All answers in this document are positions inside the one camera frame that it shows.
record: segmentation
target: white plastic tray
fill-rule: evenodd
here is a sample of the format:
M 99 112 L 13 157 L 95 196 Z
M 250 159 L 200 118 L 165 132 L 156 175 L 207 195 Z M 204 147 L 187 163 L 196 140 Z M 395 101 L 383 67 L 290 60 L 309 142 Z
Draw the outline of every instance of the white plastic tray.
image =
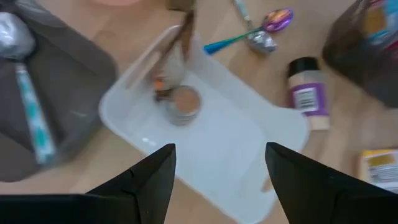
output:
M 183 84 L 199 91 L 202 108 L 188 126 L 170 124 L 154 101 L 147 71 L 151 57 L 176 30 L 166 30 L 105 94 L 101 119 L 147 155 L 175 143 L 179 179 L 237 222 L 259 222 L 276 200 L 273 190 L 261 191 L 268 178 L 266 142 L 300 151 L 308 138 L 307 121 L 259 96 L 207 56 L 196 37 Z

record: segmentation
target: purple label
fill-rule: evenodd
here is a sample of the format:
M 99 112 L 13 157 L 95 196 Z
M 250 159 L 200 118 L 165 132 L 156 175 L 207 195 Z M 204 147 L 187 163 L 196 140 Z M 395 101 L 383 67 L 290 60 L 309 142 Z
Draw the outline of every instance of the purple label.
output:
M 324 83 L 307 83 L 292 88 L 294 107 L 306 116 L 328 116 Z

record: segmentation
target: black bottle cap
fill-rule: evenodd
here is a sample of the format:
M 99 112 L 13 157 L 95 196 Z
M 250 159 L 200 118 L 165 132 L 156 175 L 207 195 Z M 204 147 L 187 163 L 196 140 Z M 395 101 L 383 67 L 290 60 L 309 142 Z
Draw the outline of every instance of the black bottle cap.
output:
M 319 70 L 318 60 L 315 57 L 298 58 L 289 63 L 287 77 L 290 78 L 297 73 L 311 70 Z

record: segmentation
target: teal spoon handle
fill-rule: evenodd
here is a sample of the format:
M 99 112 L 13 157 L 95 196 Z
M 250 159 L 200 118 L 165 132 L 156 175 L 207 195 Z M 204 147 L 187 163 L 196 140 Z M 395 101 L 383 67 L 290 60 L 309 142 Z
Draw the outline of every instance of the teal spoon handle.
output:
M 32 80 L 23 63 L 16 63 L 16 75 L 36 160 L 39 164 L 44 165 L 52 160 L 55 154 L 55 144 Z
M 233 43 L 245 38 L 249 34 L 251 34 L 253 32 L 257 32 L 259 29 L 260 28 L 251 30 L 251 31 L 249 31 L 249 32 L 247 32 L 245 34 L 239 35 L 237 37 L 233 37 L 233 38 L 230 38 L 230 39 L 226 39 L 226 40 L 222 40 L 222 41 L 215 42 L 215 43 L 212 43 L 212 44 L 208 44 L 208 45 L 204 46 L 203 49 L 209 55 L 213 55 L 213 54 L 217 53 L 218 51 L 224 49 L 225 47 L 227 47 L 227 46 L 229 46 L 229 45 L 231 45 L 231 44 L 233 44 Z

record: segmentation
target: wooden table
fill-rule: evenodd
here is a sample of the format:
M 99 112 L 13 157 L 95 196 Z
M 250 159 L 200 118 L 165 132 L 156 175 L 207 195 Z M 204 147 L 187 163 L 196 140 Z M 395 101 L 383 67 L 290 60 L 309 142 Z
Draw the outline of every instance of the wooden table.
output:
M 215 55 L 223 65 L 260 95 L 286 106 L 287 64 L 298 57 L 320 58 L 331 23 L 354 0 L 246 0 L 256 24 L 265 13 L 291 7 L 291 25 L 275 35 L 276 52 L 264 57 L 243 43 Z M 89 0 L 40 0 L 65 22 L 92 39 L 116 60 L 124 71 L 151 42 L 183 14 L 165 10 L 165 0 L 142 0 L 128 7 L 109 7 Z M 244 32 L 230 0 L 198 0 L 197 32 L 208 44 Z M 385 109 L 361 89 L 338 76 L 321 60 L 327 75 L 331 104 L 331 128 L 317 131 L 303 153 L 349 175 L 356 175 L 363 149 L 396 146 L 398 113 Z M 102 128 L 73 162 L 17 183 L 0 183 L 1 194 L 86 192 L 118 175 L 142 155 Z M 233 223 L 200 195 L 176 181 L 166 223 Z M 287 223 L 279 202 L 264 223 Z

